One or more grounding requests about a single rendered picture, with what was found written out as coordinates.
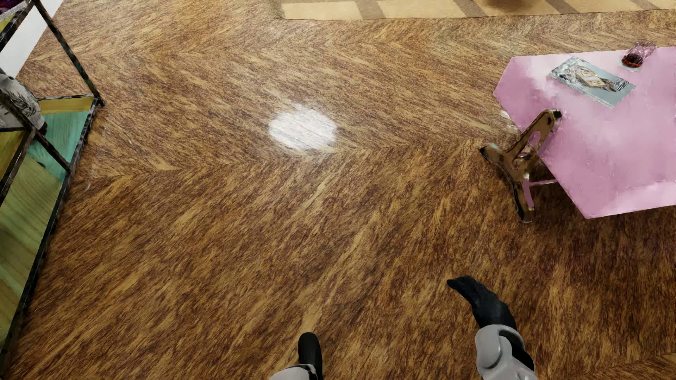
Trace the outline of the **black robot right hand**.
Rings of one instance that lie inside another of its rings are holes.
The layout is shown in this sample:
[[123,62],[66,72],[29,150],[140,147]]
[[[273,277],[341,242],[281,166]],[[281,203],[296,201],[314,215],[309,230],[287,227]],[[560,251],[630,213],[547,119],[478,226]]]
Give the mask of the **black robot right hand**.
[[479,328],[482,329],[489,325],[504,325],[517,330],[517,323],[508,305],[482,282],[469,275],[464,275],[455,279],[448,279],[446,283],[468,301]]

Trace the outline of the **gold metal table leg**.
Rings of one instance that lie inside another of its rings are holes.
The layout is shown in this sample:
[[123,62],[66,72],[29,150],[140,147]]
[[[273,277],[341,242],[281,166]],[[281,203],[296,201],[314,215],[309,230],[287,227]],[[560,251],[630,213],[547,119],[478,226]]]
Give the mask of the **gold metal table leg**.
[[509,148],[504,150],[495,143],[489,143],[478,149],[487,162],[501,171],[511,186],[515,210],[524,224],[532,222],[536,215],[531,187],[558,182],[555,178],[531,180],[530,175],[540,162],[539,149],[555,131],[561,118],[560,110],[545,109]]

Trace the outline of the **black robot left foot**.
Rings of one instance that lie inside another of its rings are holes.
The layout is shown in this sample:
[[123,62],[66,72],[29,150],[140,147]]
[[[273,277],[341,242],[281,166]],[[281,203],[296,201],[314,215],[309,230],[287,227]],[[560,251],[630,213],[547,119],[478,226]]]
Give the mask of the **black robot left foot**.
[[304,332],[298,340],[299,365],[309,372],[310,380],[324,380],[323,355],[318,337]]

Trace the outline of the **pink hexagonal coffee table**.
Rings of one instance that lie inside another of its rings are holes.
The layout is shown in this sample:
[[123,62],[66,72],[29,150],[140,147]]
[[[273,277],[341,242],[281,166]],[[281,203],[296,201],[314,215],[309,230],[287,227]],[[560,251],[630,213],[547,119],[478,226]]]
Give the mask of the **pink hexagonal coffee table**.
[[[494,95],[523,131],[545,109],[562,112],[540,157],[585,218],[676,205],[676,47],[659,47],[643,66],[624,51],[512,57]],[[580,57],[636,87],[607,108],[548,73]]]

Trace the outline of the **grey robot left lower leg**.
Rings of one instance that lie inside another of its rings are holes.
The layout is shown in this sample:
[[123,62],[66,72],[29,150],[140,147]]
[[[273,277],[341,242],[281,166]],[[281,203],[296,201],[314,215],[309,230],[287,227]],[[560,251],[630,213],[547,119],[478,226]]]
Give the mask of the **grey robot left lower leg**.
[[319,380],[319,376],[313,365],[298,364],[274,373],[268,380]]

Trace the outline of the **grey glossy magazine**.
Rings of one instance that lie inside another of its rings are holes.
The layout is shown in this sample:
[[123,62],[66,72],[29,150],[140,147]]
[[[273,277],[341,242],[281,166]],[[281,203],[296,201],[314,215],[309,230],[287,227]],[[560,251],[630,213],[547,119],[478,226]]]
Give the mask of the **grey glossy magazine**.
[[562,62],[561,65],[551,70],[547,77],[611,109],[615,108],[636,87],[629,81],[577,56],[572,56]]

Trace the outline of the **pink drinking glass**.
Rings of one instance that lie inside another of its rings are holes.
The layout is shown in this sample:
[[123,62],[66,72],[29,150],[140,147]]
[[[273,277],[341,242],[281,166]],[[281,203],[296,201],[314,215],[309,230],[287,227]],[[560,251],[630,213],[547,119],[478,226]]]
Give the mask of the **pink drinking glass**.
[[647,57],[656,49],[656,45],[651,40],[638,40],[621,58],[621,64],[632,70],[637,70],[643,66]]

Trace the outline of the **beige striped rug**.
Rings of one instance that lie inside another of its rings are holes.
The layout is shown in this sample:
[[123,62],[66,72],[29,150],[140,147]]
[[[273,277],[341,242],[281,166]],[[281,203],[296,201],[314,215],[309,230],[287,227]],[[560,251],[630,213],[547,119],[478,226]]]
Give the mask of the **beige striped rug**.
[[676,0],[270,0],[287,20],[478,18],[676,10]]

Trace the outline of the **green yellow shelf board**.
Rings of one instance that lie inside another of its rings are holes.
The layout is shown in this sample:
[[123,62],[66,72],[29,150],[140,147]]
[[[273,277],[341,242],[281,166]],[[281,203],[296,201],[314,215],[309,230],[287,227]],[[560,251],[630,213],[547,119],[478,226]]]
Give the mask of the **green yellow shelf board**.
[[[39,104],[48,126],[46,140],[73,164],[99,101],[83,95],[40,99]],[[63,166],[34,140],[0,202],[0,348],[17,327],[67,179]]]

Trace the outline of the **grey patterned cloth bundle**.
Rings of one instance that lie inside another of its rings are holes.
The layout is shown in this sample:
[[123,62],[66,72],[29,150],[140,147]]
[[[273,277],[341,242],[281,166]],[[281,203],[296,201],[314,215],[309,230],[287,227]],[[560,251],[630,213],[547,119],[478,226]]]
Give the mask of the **grey patterned cloth bundle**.
[[[8,76],[0,68],[0,93],[7,96],[12,104],[18,108],[29,121],[45,134],[47,123],[41,113],[37,98],[21,82]],[[3,105],[0,104],[0,128],[21,127],[20,121]]]

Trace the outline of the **black metal frame shelf rack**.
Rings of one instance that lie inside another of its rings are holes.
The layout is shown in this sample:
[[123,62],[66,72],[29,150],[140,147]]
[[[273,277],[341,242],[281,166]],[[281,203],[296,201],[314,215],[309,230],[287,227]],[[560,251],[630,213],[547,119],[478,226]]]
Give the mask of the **black metal frame shelf rack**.
[[[72,65],[77,70],[82,80],[89,88],[89,93],[62,97],[77,97],[83,95],[92,95],[95,99],[99,101],[99,106],[97,106],[95,114],[93,116],[94,118],[97,111],[100,108],[104,107],[106,103],[100,92],[97,90],[94,83],[89,78],[89,75],[82,67],[80,60],[64,39],[63,34],[55,25],[53,18],[46,11],[41,0],[0,0],[0,53],[11,41],[12,37],[18,30],[19,26],[21,26],[21,24],[26,19],[27,15],[32,10],[38,11],[42,19],[46,22],[48,29],[51,30],[52,34],[55,36],[55,39],[59,42],[59,44],[63,48],[63,51],[72,62]],[[42,98],[36,97],[36,98],[39,102],[40,99],[45,98],[52,99],[62,97],[42,97]],[[47,247],[49,245],[49,240],[60,217],[62,206],[64,200],[68,195],[72,179],[74,177],[76,168],[80,161],[82,150],[80,151],[79,156],[74,160],[74,163],[69,164],[66,160],[63,159],[63,157],[59,154],[59,152],[55,149],[55,147],[49,141],[46,140],[45,137],[46,133],[45,134],[40,133],[38,128],[36,128],[29,121],[29,119],[25,117],[25,115],[12,104],[9,98],[1,93],[0,93],[0,104],[3,105],[5,108],[7,108],[21,123],[20,128],[17,127],[0,128],[0,202],[3,201],[5,195],[7,194],[7,191],[12,183],[12,180],[15,177],[16,171],[18,167],[21,165],[24,156],[26,155],[26,150],[30,146],[31,142],[33,142],[34,140],[38,141],[45,148],[45,150],[54,158],[54,160],[59,162],[63,166],[68,175],[68,179],[63,184],[62,190],[63,199],[57,203],[54,210],[53,214],[54,225],[50,229],[50,231],[45,234],[44,252],[42,254],[39,254],[36,260],[37,270],[35,272],[35,278],[33,279],[33,281],[30,282],[28,297],[26,298],[24,307],[21,309],[19,313],[17,327],[14,332],[10,333],[10,337],[0,348],[0,380],[4,380],[7,373],[7,369],[12,361],[12,351],[15,346],[15,342],[17,341],[18,336],[20,334],[22,321],[26,314],[26,310],[29,307],[30,302],[32,300],[32,294],[38,281],[40,267],[44,261]]]

